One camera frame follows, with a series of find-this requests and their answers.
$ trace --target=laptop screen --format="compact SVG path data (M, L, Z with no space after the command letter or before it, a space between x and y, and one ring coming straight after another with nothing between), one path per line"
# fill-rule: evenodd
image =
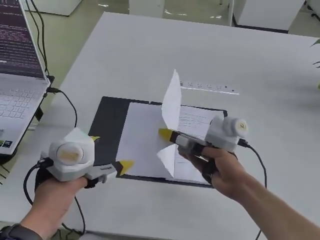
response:
M0 0L0 74L44 78L19 0Z

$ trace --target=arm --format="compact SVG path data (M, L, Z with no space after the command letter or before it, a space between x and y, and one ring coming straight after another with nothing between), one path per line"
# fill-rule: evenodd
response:
M181 154L200 172L204 160ZM320 228L265 189L249 175L238 160L222 149L204 148L204 158L215 159L219 173L212 185L223 195L241 204L269 240L318 240Z
M320 228L247 175L235 200L269 240L318 240Z
M62 223L76 193L86 185L84 177L69 182L45 181L37 188L32 208L20 224L48 239Z

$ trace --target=power strip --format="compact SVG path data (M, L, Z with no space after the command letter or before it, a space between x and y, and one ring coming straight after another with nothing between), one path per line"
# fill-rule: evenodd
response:
M239 95L239 91L227 85L214 85L201 82L180 81L182 89L210 91L222 94Z

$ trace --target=plant leaf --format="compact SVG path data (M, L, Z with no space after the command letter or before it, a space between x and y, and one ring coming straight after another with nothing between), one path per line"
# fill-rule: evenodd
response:
M320 39L318 39L314 44L312 44L311 47L313 47L316 44L320 44Z

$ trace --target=laptop keyboard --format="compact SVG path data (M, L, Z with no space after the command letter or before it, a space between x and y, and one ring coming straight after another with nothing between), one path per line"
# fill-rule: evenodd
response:
M38 89L5 89L0 87L0 117L24 119L41 93Z

